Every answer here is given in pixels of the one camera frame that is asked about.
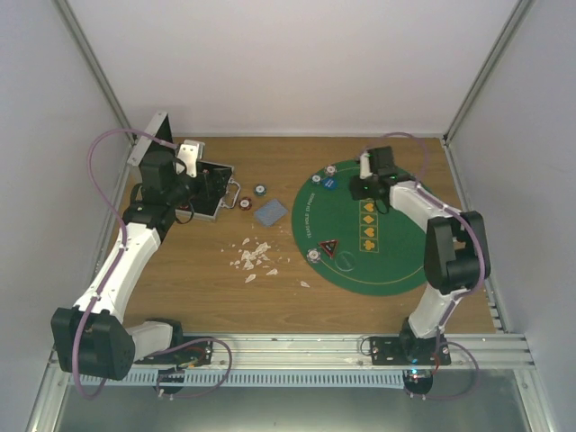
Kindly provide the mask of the red triangle dealer button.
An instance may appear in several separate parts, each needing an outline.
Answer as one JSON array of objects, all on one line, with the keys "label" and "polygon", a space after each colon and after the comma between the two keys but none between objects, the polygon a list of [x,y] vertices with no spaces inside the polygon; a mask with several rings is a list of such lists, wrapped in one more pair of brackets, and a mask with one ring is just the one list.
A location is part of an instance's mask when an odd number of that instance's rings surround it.
[{"label": "red triangle dealer button", "polygon": [[323,240],[319,243],[319,247],[326,253],[326,255],[333,259],[337,253],[339,241],[337,239]]}]

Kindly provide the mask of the ten chips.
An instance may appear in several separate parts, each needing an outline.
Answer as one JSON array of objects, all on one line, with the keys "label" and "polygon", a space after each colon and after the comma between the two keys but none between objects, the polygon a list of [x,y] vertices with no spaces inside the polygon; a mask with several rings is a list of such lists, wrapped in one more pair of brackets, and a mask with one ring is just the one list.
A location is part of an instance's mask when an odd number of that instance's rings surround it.
[{"label": "ten chips", "polygon": [[325,174],[327,176],[334,176],[337,172],[337,168],[334,165],[329,165],[325,167]]},{"label": "ten chips", "polygon": [[321,254],[316,248],[310,248],[306,253],[306,258],[310,263],[318,263],[321,260]]}]

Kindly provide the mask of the blue small blind button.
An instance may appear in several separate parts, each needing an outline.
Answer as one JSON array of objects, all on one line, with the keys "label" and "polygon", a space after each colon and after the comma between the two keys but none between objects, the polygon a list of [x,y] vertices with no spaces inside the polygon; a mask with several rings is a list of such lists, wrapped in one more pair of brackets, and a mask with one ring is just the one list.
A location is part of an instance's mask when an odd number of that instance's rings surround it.
[{"label": "blue small blind button", "polygon": [[322,186],[327,190],[335,190],[338,187],[338,181],[334,177],[326,177],[321,181]]}]

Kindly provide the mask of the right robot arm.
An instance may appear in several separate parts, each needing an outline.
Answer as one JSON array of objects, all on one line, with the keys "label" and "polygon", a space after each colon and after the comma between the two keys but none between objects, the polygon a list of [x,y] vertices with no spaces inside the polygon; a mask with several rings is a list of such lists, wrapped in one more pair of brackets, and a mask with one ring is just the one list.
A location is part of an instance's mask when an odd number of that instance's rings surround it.
[{"label": "right robot arm", "polygon": [[446,323],[462,298],[482,287],[491,263],[483,217],[460,211],[429,193],[415,176],[403,174],[390,147],[370,148],[359,157],[359,174],[349,183],[352,198],[380,200],[425,232],[427,286],[399,334],[399,354],[411,365],[432,356]]}]

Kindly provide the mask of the green fifty chip stack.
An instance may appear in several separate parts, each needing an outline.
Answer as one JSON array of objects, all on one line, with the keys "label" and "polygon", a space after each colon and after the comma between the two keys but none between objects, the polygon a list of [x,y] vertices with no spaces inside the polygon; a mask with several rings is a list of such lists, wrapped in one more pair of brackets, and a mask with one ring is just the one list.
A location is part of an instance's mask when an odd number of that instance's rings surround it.
[{"label": "green fifty chip stack", "polygon": [[266,195],[266,186],[264,184],[257,184],[254,187],[254,194],[255,196],[265,196]]}]

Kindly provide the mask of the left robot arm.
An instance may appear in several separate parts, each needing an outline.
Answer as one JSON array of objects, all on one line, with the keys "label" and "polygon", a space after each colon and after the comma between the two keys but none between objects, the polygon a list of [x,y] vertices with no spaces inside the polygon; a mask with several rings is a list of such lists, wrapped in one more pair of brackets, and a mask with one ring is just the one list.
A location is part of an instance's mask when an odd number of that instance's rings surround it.
[{"label": "left robot arm", "polygon": [[171,319],[122,323],[143,269],[176,222],[176,211],[208,192],[200,166],[201,145],[184,144],[177,153],[155,151],[141,161],[141,181],[130,193],[119,237],[97,276],[71,308],[59,308],[51,330],[60,368],[119,381],[134,362],[156,354],[173,364],[185,355],[182,326]]}]

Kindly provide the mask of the clear round button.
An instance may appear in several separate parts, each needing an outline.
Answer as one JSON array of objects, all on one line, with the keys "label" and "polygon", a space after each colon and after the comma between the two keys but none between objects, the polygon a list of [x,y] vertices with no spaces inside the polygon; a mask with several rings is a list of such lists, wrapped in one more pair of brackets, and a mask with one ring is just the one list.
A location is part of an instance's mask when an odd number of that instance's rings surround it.
[{"label": "clear round button", "polygon": [[349,273],[356,268],[356,257],[349,251],[340,251],[334,258],[334,264],[338,270]]}]

